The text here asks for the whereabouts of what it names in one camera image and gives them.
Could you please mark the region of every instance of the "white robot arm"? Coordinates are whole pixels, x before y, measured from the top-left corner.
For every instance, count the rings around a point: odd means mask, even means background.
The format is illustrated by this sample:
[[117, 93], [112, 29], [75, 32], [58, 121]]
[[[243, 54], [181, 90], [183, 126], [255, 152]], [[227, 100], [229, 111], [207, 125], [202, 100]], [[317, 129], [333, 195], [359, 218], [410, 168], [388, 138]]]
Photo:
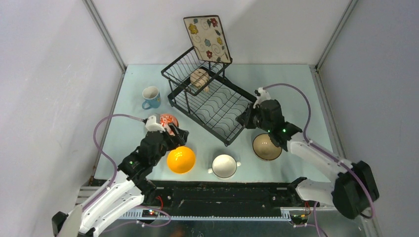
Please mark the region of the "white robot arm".
[[[301, 157], [320, 170], [330, 182], [315, 182], [300, 177], [291, 183], [289, 190], [295, 194], [295, 201], [314, 200], [335, 206], [345, 217], [354, 219], [379, 197], [378, 189], [370, 167], [363, 161], [352, 163], [340, 158], [307, 137], [292, 123], [286, 122], [281, 105], [272, 100], [263, 88], [255, 91], [257, 100], [236, 120], [245, 128], [261, 128], [268, 132], [276, 147]], [[359, 177], [368, 190], [365, 194], [360, 184], [353, 178]]]
[[[186, 144], [188, 131], [169, 123], [160, 125], [160, 118], [150, 116], [148, 130], [140, 146], [124, 158], [112, 179], [102, 185], [92, 196], [80, 204], [82, 208], [79, 237], [98, 237], [110, 224], [130, 209], [153, 198], [156, 187], [146, 179], [167, 151]], [[58, 236], [67, 217], [58, 212], [52, 218], [53, 233]]]

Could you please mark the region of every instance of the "small bowl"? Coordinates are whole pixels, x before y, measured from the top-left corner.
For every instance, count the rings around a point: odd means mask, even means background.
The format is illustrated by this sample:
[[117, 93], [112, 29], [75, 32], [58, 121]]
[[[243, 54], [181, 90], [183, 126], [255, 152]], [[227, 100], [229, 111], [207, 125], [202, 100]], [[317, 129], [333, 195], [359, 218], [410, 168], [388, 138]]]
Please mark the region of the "small bowl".
[[160, 124], [165, 127], [168, 123], [172, 122], [176, 127], [179, 127], [179, 122], [177, 121], [177, 118], [170, 114], [162, 114], [160, 115]]
[[253, 151], [262, 160], [272, 161], [278, 158], [282, 153], [282, 148], [275, 147], [271, 142], [269, 135], [263, 133], [253, 140]]

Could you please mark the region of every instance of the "white bowl with handles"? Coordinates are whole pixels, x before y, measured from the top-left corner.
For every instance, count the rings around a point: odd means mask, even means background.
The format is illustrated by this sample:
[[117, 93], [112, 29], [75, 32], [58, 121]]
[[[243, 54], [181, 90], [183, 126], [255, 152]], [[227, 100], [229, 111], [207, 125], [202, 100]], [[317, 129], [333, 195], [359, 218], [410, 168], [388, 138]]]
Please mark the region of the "white bowl with handles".
[[219, 155], [212, 161], [212, 166], [208, 169], [208, 174], [214, 173], [218, 179], [229, 180], [233, 178], [237, 167], [240, 165], [242, 164], [239, 161], [236, 161], [229, 155]]

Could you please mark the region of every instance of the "red patterned bowl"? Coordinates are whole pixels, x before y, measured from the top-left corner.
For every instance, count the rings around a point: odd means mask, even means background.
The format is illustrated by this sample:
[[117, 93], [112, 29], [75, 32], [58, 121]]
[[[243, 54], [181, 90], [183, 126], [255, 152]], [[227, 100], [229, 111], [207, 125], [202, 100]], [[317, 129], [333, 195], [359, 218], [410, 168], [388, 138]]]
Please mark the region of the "red patterned bowl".
[[160, 115], [160, 124], [164, 127], [168, 123], [172, 122], [176, 127], [179, 127], [179, 122], [177, 121], [176, 117], [170, 114], [162, 114]]

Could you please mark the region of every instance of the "yellow bowl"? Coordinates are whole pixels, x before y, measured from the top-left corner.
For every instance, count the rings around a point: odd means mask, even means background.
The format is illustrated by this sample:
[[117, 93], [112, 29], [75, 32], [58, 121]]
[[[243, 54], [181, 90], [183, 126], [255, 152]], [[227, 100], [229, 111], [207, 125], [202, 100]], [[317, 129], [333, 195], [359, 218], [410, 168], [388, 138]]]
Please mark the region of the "yellow bowl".
[[176, 174], [187, 173], [194, 167], [195, 161], [195, 153], [185, 146], [174, 149], [168, 155], [169, 169]]

